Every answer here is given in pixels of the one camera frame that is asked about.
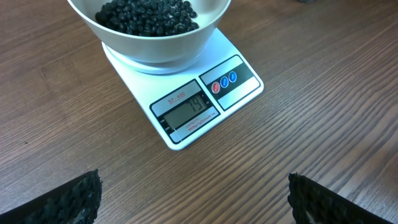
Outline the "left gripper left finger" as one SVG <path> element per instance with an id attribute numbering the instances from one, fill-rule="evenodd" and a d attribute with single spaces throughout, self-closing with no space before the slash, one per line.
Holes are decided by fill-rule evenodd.
<path id="1" fill-rule="evenodd" d="M 102 181 L 95 169 L 1 214 L 1 223 L 91 224 L 97 218 L 101 196 Z"/>

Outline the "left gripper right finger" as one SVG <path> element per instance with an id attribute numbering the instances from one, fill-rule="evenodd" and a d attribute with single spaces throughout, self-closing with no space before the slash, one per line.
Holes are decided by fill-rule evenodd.
<path id="1" fill-rule="evenodd" d="M 289 174 L 289 191 L 298 224 L 392 224 L 298 173 Z"/>

